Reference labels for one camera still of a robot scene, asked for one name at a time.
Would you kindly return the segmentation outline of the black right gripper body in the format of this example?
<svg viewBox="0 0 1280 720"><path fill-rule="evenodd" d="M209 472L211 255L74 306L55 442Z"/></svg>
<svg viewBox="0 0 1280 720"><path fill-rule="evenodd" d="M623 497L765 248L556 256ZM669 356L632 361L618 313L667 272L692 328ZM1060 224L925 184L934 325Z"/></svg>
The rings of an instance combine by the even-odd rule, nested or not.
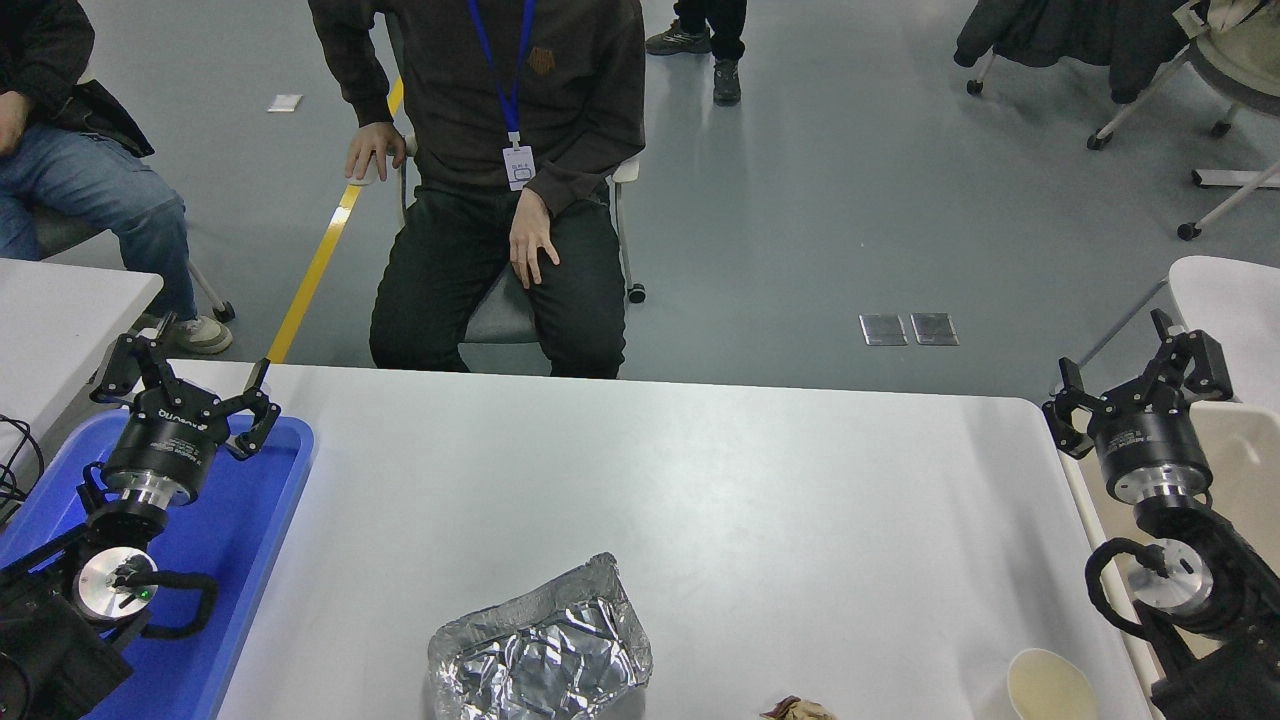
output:
<svg viewBox="0 0 1280 720"><path fill-rule="evenodd" d="M1087 433L1112 498L1197 496L1211 487L1213 473L1187 409L1096 414Z"/></svg>

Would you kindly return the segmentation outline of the person's left hand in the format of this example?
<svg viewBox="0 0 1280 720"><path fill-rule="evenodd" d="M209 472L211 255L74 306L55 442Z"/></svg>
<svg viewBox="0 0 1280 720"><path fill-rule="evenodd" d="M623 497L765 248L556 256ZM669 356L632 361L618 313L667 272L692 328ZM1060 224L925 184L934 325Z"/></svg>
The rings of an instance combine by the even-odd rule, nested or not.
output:
<svg viewBox="0 0 1280 720"><path fill-rule="evenodd" d="M541 197L530 188L518 193L509 228L509 264L526 291L543 283L540 258L545 255L553 266L561 256L550 237L550 214Z"/></svg>

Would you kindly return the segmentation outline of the person's hand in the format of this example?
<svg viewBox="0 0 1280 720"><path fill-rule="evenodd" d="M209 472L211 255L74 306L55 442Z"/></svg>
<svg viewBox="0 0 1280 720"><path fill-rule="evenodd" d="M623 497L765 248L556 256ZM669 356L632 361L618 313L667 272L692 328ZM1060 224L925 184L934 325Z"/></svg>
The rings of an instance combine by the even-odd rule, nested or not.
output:
<svg viewBox="0 0 1280 720"><path fill-rule="evenodd" d="M35 101L18 91L0 95L0 154L13 154L20 145Z"/></svg>

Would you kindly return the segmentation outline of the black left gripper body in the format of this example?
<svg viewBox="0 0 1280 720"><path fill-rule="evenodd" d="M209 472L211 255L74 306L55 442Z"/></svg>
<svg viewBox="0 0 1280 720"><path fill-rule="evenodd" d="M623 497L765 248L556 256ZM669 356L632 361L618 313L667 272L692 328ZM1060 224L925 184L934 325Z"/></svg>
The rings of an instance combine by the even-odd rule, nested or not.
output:
<svg viewBox="0 0 1280 720"><path fill-rule="evenodd" d="M175 400L161 387L136 393L131 418L104 464L104 484L122 492L132 478L148 473L175 482L180 496L197 496L230 434L227 418L214 413L219 402L200 387L179 388Z"/></svg>

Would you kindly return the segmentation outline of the person's right hand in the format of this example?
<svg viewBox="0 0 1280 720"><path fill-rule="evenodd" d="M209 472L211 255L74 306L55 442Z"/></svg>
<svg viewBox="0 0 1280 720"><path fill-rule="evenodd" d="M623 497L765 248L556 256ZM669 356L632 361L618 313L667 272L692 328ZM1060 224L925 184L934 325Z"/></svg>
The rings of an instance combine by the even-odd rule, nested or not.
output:
<svg viewBox="0 0 1280 720"><path fill-rule="evenodd" d="M349 142L344 178L362 184L387 181L388 176L403 167L410 156L404 136L392 122L372 122L361 126Z"/></svg>

